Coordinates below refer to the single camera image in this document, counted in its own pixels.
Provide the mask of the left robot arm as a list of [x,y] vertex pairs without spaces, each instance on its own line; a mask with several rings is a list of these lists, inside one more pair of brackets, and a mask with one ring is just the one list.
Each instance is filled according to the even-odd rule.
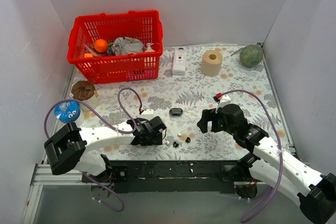
[[167,127],[159,116],[151,120],[136,118],[110,127],[78,127],[75,123],[64,125],[44,143],[53,175],[63,175],[71,170],[86,172],[98,181],[111,178],[112,166],[107,158],[93,151],[112,145],[152,146],[163,144]]

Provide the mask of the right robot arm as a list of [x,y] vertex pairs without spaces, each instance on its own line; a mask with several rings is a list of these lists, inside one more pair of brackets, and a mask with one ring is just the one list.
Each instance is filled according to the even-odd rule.
[[238,176],[260,180],[291,199],[312,223],[327,223],[335,214],[335,175],[322,174],[302,163],[277,143],[262,128],[244,117],[238,105],[203,110],[197,126],[202,133],[211,122],[214,133],[226,132],[250,153],[238,166]]

